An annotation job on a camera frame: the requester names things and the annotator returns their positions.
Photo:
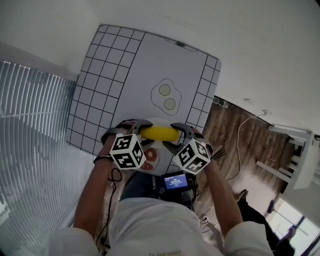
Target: white shirt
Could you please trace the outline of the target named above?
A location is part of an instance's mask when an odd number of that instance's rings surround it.
[[[108,256],[222,256],[203,240],[196,214],[183,205],[153,198],[128,198],[119,202],[108,227]],[[91,235],[79,228],[54,231],[50,256],[99,255]],[[272,256],[265,226],[243,222],[224,240],[226,256]]]

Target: white radiator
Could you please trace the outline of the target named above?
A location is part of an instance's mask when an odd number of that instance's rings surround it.
[[[0,60],[0,250],[46,255],[75,209],[92,155],[65,142],[74,81]]]

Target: bottle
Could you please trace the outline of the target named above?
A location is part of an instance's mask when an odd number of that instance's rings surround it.
[[[212,101],[213,104],[216,104],[222,108],[227,108],[229,106],[229,103],[221,98],[217,98],[217,97],[214,97],[213,98],[213,101]]]

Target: digital display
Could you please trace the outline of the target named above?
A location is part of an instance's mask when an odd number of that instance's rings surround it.
[[[165,187],[167,190],[184,188],[188,186],[185,174],[164,178]]]

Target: white cord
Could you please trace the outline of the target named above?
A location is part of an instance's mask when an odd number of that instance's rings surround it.
[[[237,174],[236,174],[234,177],[232,177],[232,178],[228,178],[228,179],[226,180],[227,182],[235,179],[235,178],[240,174],[240,172],[241,172],[242,164],[241,164],[240,152],[239,152],[239,132],[240,132],[241,126],[242,126],[246,121],[248,121],[248,120],[251,119],[251,118],[257,118],[257,117],[266,116],[266,115],[267,115],[267,112],[264,112],[263,114],[258,114],[258,115],[255,115],[255,116],[251,116],[251,117],[247,118],[242,124],[240,124],[240,126],[239,126],[239,128],[238,128],[238,135],[237,135],[237,138],[236,138],[236,150],[237,150],[237,152],[238,152],[238,159],[239,159],[240,167],[239,167],[239,170],[238,170]]]

